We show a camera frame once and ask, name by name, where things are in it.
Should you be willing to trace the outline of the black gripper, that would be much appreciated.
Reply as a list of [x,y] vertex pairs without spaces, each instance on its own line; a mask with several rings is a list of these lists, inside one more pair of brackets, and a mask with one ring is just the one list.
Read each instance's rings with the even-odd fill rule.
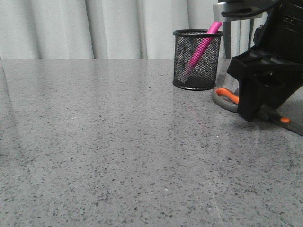
[[279,108],[303,85],[303,2],[276,0],[256,29],[254,46],[231,59],[239,82],[238,113],[250,121],[262,105]]

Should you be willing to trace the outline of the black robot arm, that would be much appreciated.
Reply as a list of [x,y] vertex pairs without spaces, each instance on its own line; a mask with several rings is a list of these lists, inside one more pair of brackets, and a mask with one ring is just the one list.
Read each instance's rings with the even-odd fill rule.
[[238,113],[251,120],[263,105],[278,109],[303,85],[303,2],[301,0],[220,0],[221,22],[268,14],[256,29],[254,45],[232,57],[227,69],[239,82]]

